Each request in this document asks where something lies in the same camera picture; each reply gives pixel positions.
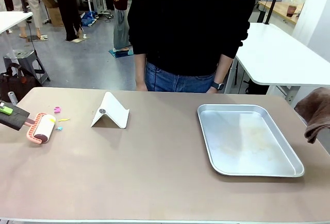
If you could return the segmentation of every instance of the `bag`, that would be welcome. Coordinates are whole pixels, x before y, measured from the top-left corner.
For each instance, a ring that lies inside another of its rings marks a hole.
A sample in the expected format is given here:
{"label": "bag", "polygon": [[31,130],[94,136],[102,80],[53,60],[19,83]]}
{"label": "bag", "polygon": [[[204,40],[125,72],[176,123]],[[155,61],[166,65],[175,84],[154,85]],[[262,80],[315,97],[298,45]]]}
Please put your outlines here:
{"label": "bag", "polygon": [[81,18],[81,23],[83,26],[89,26],[95,21],[95,12],[94,11],[88,11],[84,13],[84,15]]}
{"label": "bag", "polygon": [[108,10],[114,11],[113,0],[105,0],[105,3],[107,5]]}
{"label": "bag", "polygon": [[252,94],[252,95],[266,95],[269,86],[262,86],[254,83],[252,80],[249,80],[249,82],[244,81],[249,86],[245,90],[246,94]]}
{"label": "bag", "polygon": [[[12,67],[17,68],[18,75],[12,75]],[[16,63],[11,63],[7,68],[7,72],[0,74],[1,99],[5,102],[10,102],[8,97],[10,91],[13,91],[17,100],[20,101],[32,88],[40,86],[42,85],[33,74]]]}

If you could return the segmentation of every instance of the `floor mat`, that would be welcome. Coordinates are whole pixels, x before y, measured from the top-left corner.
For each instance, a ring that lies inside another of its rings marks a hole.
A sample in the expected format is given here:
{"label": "floor mat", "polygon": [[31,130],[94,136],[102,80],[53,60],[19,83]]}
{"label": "floor mat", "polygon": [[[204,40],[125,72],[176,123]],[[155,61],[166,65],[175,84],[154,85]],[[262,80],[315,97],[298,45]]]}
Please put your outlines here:
{"label": "floor mat", "polygon": [[82,41],[85,41],[87,40],[89,37],[84,37],[84,38],[77,38],[77,39],[74,39],[72,41],[69,41],[69,42],[73,42],[73,43],[79,43],[79,42],[82,42]]}
{"label": "floor mat", "polygon": [[116,59],[117,58],[126,57],[126,56],[131,56],[131,55],[134,54],[132,50],[128,50],[128,51],[117,51],[117,52],[114,52],[113,50],[109,50],[109,52]]}

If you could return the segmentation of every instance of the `green tag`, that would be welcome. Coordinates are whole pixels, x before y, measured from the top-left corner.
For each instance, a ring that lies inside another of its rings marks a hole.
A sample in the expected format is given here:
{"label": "green tag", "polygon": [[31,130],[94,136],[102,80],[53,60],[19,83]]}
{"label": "green tag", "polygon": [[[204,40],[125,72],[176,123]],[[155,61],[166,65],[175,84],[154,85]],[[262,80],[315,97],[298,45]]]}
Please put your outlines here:
{"label": "green tag", "polygon": [[4,106],[2,108],[0,107],[0,112],[5,113],[10,116],[12,114],[12,109]]}

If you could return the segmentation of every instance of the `blue mat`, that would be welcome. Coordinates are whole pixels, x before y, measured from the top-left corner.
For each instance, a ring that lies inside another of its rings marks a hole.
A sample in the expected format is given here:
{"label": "blue mat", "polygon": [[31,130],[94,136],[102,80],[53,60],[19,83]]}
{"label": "blue mat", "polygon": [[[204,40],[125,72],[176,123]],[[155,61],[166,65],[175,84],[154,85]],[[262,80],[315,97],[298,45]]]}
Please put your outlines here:
{"label": "blue mat", "polygon": [[122,58],[122,57],[134,55],[134,53],[133,53],[132,50],[129,50],[129,51],[117,51],[117,52],[114,52],[113,50],[109,50],[109,52],[116,59],[117,58]]}

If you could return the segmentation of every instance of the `small pink object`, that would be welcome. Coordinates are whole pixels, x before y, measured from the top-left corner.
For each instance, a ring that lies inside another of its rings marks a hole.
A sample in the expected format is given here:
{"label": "small pink object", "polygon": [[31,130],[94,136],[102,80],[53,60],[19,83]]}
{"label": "small pink object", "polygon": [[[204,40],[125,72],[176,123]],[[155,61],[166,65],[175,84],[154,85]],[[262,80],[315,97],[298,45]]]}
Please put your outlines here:
{"label": "small pink object", "polygon": [[54,113],[60,113],[61,112],[61,108],[60,107],[55,107],[54,108]]}

